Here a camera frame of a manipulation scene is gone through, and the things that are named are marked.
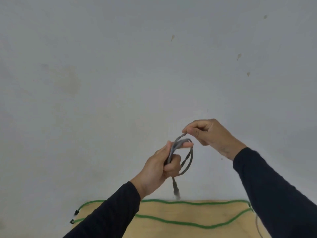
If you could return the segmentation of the person's left hand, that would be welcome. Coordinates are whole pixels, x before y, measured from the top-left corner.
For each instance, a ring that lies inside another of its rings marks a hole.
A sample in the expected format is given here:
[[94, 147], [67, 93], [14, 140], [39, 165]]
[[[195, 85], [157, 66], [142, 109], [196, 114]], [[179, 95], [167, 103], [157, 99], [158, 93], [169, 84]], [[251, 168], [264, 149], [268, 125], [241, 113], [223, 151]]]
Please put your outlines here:
[[145, 163], [143, 169], [130, 182], [136, 188], [140, 199], [157, 190], [169, 177], [179, 176], [181, 170], [181, 157], [173, 154], [171, 161], [164, 164], [169, 156], [159, 156], [159, 150]]

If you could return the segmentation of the person's right hand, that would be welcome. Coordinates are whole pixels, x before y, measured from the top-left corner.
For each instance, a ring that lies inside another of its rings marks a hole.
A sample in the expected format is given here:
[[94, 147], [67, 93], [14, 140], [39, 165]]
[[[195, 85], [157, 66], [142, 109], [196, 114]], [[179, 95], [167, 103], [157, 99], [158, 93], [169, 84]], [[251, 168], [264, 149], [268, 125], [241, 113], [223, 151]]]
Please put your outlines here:
[[234, 160], [236, 155], [247, 147], [216, 119], [195, 120], [186, 125], [182, 133], [187, 133], [187, 128], [199, 128], [207, 131], [209, 134], [209, 146], [229, 160]]

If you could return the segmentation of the person's left forearm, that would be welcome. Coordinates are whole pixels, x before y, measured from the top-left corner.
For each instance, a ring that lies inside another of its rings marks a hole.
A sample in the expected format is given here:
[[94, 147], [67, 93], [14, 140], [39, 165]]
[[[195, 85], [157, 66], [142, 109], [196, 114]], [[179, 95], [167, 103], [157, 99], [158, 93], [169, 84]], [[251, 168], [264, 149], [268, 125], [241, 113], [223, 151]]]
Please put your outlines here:
[[122, 238], [140, 202], [137, 189], [129, 181], [63, 238]]

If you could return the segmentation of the person's right forearm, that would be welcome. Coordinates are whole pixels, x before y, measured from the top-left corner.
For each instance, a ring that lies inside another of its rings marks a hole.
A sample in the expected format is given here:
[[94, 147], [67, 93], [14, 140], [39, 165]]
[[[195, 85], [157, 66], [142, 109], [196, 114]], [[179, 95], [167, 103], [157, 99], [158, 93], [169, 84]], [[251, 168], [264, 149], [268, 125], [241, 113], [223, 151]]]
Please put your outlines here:
[[258, 152], [242, 149], [233, 168], [272, 238], [317, 238], [317, 205], [275, 172]]

